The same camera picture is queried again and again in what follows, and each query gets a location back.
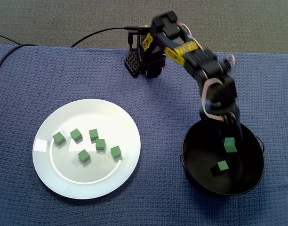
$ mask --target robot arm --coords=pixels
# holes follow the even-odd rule
[[[211,50],[202,48],[177,23],[177,16],[173,11],[155,17],[150,28],[139,28],[135,34],[138,34],[137,49],[134,49],[139,64],[137,73],[145,73],[147,78],[157,77],[165,65],[165,53],[197,81],[202,100],[201,119],[215,127],[222,139],[235,137],[236,147],[240,147],[240,112],[235,103],[235,82],[228,75],[231,68],[229,61],[218,62]],[[178,37],[184,44],[173,41]],[[211,104],[205,106],[206,99]]]

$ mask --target gray carpet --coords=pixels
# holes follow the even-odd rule
[[[288,0],[0,0],[0,33],[22,43],[70,46],[103,28],[150,25],[169,10],[213,51],[288,53]],[[127,31],[105,32],[78,47],[128,48]]]

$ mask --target green cube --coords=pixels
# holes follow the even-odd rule
[[[99,138],[97,129],[92,129],[89,131],[89,137],[91,138],[91,141],[96,140]]]
[[[223,173],[229,169],[228,164],[225,160],[218,162],[216,168],[218,173]]]
[[[56,133],[56,134],[53,136],[53,139],[55,140],[55,142],[56,142],[58,145],[61,145],[61,144],[65,141],[64,136],[63,136],[60,132]]]
[[[120,150],[119,146],[111,148],[111,153],[112,153],[112,156],[114,159],[120,157],[121,156],[121,150]]]
[[[80,158],[82,162],[86,162],[87,160],[91,158],[91,156],[88,154],[88,152],[85,149],[83,149],[81,152],[78,153],[78,157]]]
[[[82,134],[79,132],[78,129],[74,129],[70,134],[75,142],[79,141],[82,138]]]
[[[226,137],[224,139],[224,148],[227,153],[237,153],[237,149],[235,146],[235,138]]]
[[[96,140],[96,149],[104,150],[105,148],[105,140],[104,139],[97,139]]]

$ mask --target blue tablecloth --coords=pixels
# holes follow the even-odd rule
[[[13,46],[0,45],[0,59]],[[127,50],[23,47],[0,68],[0,225],[288,226],[288,55],[235,54],[241,122],[265,142],[265,174],[251,192],[210,197],[192,188],[179,155],[198,120],[195,80],[167,59],[163,74],[132,78]],[[219,53],[219,58],[226,54]],[[71,101],[99,98],[125,109],[141,136],[139,163],[116,191],[78,201],[37,176],[40,125]]]

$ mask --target bowl handle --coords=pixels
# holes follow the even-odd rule
[[[183,169],[184,169],[185,171],[187,171],[187,170],[186,170],[186,167],[185,167],[185,163],[184,163],[184,161],[183,161],[182,155],[180,155],[180,161],[181,161],[181,165],[182,165]]]
[[[262,139],[260,139],[259,137],[256,137],[261,143],[262,143],[262,151],[264,153],[264,142],[262,141]]]

